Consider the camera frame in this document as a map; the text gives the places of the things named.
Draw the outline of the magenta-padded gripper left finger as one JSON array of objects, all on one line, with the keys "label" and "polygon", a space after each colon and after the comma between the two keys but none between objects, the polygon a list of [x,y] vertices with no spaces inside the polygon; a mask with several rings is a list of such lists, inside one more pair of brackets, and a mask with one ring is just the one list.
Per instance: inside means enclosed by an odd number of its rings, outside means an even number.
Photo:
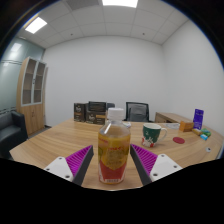
[{"label": "magenta-padded gripper left finger", "polygon": [[44,170],[81,186],[93,155],[89,145],[68,157],[57,157]]}]

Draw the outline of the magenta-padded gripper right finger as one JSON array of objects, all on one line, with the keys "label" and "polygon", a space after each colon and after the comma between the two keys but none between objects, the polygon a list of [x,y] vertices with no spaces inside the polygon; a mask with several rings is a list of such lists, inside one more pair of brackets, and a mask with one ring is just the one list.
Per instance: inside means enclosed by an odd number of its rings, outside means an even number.
[{"label": "magenta-padded gripper right finger", "polygon": [[150,184],[182,169],[166,154],[156,155],[134,144],[130,145],[130,154],[143,185]]}]

